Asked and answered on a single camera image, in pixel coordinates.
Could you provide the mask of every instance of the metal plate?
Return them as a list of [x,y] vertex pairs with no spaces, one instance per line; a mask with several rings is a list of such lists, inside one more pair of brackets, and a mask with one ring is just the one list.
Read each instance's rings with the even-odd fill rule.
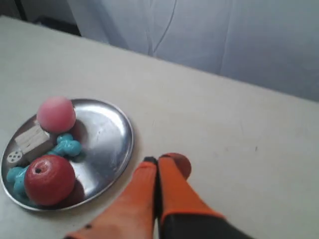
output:
[[77,183],[71,195],[54,207],[35,205],[15,195],[13,185],[6,181],[9,170],[7,156],[18,150],[15,137],[34,126],[36,115],[26,121],[13,135],[1,159],[1,182],[5,192],[18,205],[33,211],[66,210],[86,203],[107,190],[123,173],[133,150],[133,129],[124,113],[109,103],[75,99],[76,123],[71,134],[83,146],[83,152],[70,162]]

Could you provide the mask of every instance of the blue toy bone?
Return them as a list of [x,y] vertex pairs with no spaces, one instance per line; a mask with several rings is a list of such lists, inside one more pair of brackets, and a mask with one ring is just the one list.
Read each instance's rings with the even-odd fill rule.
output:
[[6,175],[6,180],[9,183],[14,183],[13,192],[20,196],[26,195],[25,188],[24,188],[24,176],[27,169],[28,167],[26,168],[14,167],[9,169],[9,172]]
[[78,141],[73,140],[72,135],[69,133],[60,135],[56,142],[57,145],[47,154],[54,154],[61,157],[64,155],[75,157],[79,155],[82,150],[82,145]]

